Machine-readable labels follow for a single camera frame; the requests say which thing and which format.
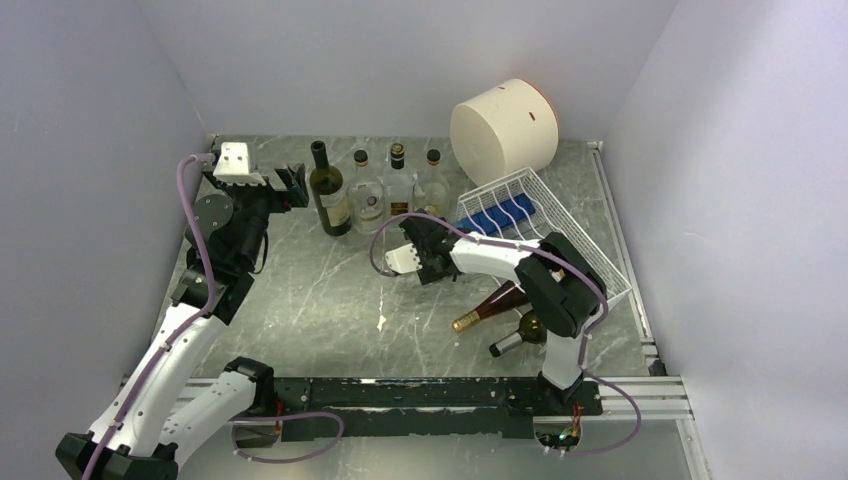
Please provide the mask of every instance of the black mounting plate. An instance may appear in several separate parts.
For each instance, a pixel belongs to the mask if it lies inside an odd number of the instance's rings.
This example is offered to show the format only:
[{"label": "black mounting plate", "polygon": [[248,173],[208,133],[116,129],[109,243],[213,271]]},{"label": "black mounting plate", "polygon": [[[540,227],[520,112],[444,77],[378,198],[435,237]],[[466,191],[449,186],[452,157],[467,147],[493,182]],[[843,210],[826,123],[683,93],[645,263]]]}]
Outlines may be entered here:
[{"label": "black mounting plate", "polygon": [[[534,416],[603,412],[598,385],[584,381],[564,404],[551,407],[536,377],[448,378],[276,378],[284,413],[325,411],[345,422],[345,437],[392,437],[500,433],[535,438]],[[335,422],[324,418],[283,425],[281,441],[334,437]]]}]

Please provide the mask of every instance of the white cylindrical container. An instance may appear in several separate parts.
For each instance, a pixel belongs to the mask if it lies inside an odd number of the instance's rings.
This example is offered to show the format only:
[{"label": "white cylindrical container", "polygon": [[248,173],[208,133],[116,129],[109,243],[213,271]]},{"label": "white cylindrical container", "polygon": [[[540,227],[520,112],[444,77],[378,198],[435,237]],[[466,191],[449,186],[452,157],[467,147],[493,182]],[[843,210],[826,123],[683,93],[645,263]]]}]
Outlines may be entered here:
[{"label": "white cylindrical container", "polygon": [[559,142],[553,106],[518,79],[454,107],[450,128],[456,159],[478,186],[524,167],[544,168]]}]

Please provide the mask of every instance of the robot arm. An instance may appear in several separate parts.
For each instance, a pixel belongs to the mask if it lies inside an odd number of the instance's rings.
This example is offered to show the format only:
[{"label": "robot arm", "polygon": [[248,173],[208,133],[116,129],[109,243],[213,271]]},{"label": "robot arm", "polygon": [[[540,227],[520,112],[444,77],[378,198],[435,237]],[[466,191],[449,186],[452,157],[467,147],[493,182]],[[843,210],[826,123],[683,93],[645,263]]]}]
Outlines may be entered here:
[{"label": "robot arm", "polygon": [[519,249],[529,246],[559,257],[606,294],[600,275],[564,235],[554,232],[542,240],[529,241],[498,239],[515,246],[511,249],[480,244],[479,240],[486,237],[478,233],[461,238],[422,218],[407,218],[400,226],[411,243],[386,253],[389,268],[400,274],[416,272],[422,284],[462,273],[483,273],[521,285],[548,329],[542,379],[563,394],[582,381],[580,334],[583,326],[599,315],[599,301],[575,276],[562,275],[553,262]]},{"label": "robot arm", "polygon": [[[273,369],[240,357],[227,365],[204,394],[171,414],[180,391],[214,341],[226,331],[253,284],[251,275],[259,248],[263,241],[267,245],[269,216],[308,203],[302,165],[276,170],[286,186],[286,190],[278,191],[256,171],[246,144],[224,143],[216,157],[214,170],[205,168],[203,173],[226,195],[208,195],[194,205],[216,279],[210,314],[195,320],[167,343],[175,330],[200,311],[209,296],[203,266],[194,248],[196,239],[186,229],[186,238],[193,248],[171,296],[173,304],[150,348],[88,432],[66,434],[56,449],[57,459],[72,478],[81,478],[89,462],[96,462],[92,479],[174,479],[189,456],[234,416],[277,413]],[[159,361],[145,374],[150,360],[160,354]],[[114,425],[128,392],[145,376],[123,422]],[[100,446],[113,427],[111,438]],[[95,454],[97,448],[102,448],[99,455]]]}]

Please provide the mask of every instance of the marble floor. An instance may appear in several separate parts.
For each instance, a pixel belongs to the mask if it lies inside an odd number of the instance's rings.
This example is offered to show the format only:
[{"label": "marble floor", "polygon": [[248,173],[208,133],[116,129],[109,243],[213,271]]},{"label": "marble floor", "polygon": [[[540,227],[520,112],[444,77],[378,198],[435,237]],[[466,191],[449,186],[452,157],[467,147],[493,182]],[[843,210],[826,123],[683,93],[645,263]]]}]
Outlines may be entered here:
[{"label": "marble floor", "polygon": [[[345,176],[353,172],[355,150],[367,150],[375,161],[399,141],[406,146],[407,165],[415,169],[425,166],[428,149],[442,152],[454,202],[475,188],[447,138],[233,135],[218,141],[254,142],[260,172],[271,176],[274,167],[285,164],[302,162],[311,167],[309,145],[316,139],[326,142],[330,162]],[[620,246],[586,144],[562,142],[551,165],[539,175],[613,263],[620,264]],[[211,191],[204,181],[199,195]],[[453,319],[497,287],[492,278],[463,275],[456,283],[444,280],[421,286],[416,276],[381,277],[368,262],[370,238],[354,230],[339,238],[327,236],[312,205],[273,215],[268,233],[265,270],[256,276],[232,325],[195,376],[216,377],[239,355],[271,365],[277,376],[535,376],[539,372],[542,347],[522,345],[499,358],[489,354],[492,342],[515,329],[515,312],[461,334],[451,329]],[[386,238],[389,248],[402,243],[400,234]],[[184,242],[171,288],[184,268],[186,248]],[[590,370],[603,376],[647,375],[634,315],[631,303],[622,301],[594,330]]]}]

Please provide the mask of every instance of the wire basket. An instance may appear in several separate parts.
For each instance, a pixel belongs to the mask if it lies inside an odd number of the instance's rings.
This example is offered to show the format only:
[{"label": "wire basket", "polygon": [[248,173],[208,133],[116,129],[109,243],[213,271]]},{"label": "wire basket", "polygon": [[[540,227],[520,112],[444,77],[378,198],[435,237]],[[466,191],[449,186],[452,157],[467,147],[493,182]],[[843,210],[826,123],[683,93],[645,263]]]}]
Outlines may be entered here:
[{"label": "wire basket", "polygon": [[630,292],[627,279],[530,167],[461,195],[456,218],[460,226],[510,240],[542,239],[560,232],[606,283],[610,308]]}]

